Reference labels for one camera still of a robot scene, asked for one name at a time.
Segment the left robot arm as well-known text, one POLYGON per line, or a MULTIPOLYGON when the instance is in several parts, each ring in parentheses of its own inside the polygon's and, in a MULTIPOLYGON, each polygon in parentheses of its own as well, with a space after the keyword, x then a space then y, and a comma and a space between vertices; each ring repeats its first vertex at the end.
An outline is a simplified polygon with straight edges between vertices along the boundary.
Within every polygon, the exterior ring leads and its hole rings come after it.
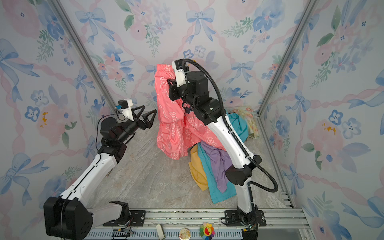
POLYGON ((101 208, 88 208, 89 200, 103 179, 123 158, 127 144, 138 129, 153 126, 157 110, 144 112, 145 106, 120 108, 98 122, 101 143, 97 154, 81 176, 57 197, 49 197, 43 206, 46 233, 62 240, 82 240, 95 227, 112 223, 125 228, 134 217, 129 204, 111 201, 101 208))

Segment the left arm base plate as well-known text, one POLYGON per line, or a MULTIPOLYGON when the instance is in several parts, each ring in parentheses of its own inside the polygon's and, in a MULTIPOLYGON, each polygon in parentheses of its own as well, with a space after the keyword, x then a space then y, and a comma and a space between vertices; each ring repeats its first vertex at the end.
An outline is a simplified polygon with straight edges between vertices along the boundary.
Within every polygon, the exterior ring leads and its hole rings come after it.
POLYGON ((122 214, 117 220, 112 220, 103 224, 103 227, 142 227, 144 225, 146 211, 130 210, 122 214))

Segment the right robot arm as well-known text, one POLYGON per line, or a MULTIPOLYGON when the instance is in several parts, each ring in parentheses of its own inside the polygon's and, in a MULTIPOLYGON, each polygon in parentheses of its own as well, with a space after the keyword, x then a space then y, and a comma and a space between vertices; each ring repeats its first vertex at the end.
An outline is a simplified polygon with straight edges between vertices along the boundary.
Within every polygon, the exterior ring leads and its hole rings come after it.
POLYGON ((215 134, 227 151, 232 165, 226 170, 228 180, 235 185, 238 215, 244 226, 257 224, 257 211, 251 197, 250 181, 255 156, 233 129, 220 91, 215 82, 199 71, 175 71, 175 78, 167 80, 172 101, 182 100, 188 110, 215 134))

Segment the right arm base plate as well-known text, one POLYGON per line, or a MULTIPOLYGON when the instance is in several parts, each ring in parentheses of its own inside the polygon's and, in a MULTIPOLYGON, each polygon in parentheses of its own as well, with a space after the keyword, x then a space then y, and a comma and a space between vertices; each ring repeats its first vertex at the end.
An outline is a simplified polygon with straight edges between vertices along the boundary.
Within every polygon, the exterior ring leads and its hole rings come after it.
POLYGON ((266 227, 266 217, 264 212, 256 210, 256 213, 244 214, 242 211, 224 211, 225 216, 221 218, 221 223, 228 227, 245 227, 250 228, 255 226, 266 227))

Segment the pink printed jacket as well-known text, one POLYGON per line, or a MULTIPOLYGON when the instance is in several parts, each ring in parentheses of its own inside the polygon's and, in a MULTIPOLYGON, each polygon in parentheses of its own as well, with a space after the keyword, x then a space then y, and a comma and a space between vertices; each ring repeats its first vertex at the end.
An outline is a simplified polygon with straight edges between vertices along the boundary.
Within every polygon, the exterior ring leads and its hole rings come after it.
POLYGON ((155 73, 159 118, 157 147, 173 160, 187 156, 188 149, 201 141, 224 150, 216 135, 202 121, 193 113, 185 113, 182 100, 170 100, 167 80, 174 78, 175 72, 171 65, 157 65, 155 73))

